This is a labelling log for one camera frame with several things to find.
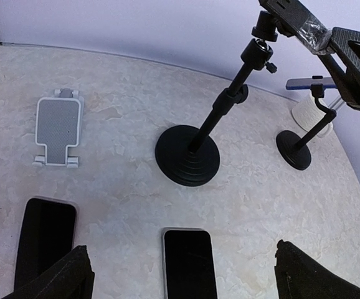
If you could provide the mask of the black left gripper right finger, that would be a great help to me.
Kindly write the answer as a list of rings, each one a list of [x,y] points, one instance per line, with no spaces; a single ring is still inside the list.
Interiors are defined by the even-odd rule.
[[[274,266],[279,298],[360,298],[360,288],[324,268],[289,241],[280,240]]]

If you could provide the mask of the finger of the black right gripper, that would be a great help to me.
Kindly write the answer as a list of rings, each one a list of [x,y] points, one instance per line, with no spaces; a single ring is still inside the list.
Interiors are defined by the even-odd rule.
[[[346,70],[330,54],[321,55],[319,59],[331,75],[341,98],[349,107],[360,111],[360,32],[335,27],[328,45]]]

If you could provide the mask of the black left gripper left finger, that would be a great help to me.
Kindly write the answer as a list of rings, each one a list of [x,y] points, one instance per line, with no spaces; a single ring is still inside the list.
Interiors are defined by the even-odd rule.
[[[94,272],[87,247],[78,245],[39,277],[6,298],[91,298]]]

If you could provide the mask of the black stand holding blue phone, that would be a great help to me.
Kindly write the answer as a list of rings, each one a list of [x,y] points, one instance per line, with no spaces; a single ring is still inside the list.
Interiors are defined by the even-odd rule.
[[[324,104],[324,89],[322,84],[311,85],[309,91],[315,99],[316,106],[325,116],[302,137],[290,130],[279,132],[276,137],[277,148],[282,158],[293,168],[305,170],[311,164],[311,153],[307,146],[316,136],[327,136],[333,129],[332,121],[335,119],[337,112]]]

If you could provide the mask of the black smartphone with silver edge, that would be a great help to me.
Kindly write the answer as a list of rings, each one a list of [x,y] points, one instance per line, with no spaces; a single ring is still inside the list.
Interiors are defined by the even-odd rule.
[[[162,245],[166,298],[217,298],[212,241],[207,231],[165,228]]]

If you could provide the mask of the grey white folding phone stand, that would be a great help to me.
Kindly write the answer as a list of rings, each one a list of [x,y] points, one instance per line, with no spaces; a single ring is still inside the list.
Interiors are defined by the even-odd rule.
[[[79,157],[69,149],[80,144],[85,99],[78,90],[55,89],[51,97],[37,102],[35,143],[44,154],[34,157],[34,166],[77,168]]]

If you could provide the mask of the black telescopic phone stand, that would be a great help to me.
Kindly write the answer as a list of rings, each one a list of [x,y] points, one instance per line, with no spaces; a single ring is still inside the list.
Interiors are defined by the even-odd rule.
[[[164,131],[155,147],[160,170],[172,181],[183,186],[202,186],[218,172],[220,154],[209,136],[220,119],[235,104],[243,103],[249,88],[246,79],[254,71],[267,69],[276,72],[270,62],[279,34],[295,36],[312,54],[328,54],[331,33],[300,1],[261,1],[252,39],[241,54],[243,65],[231,84],[216,98],[212,111],[200,128],[173,126]]]

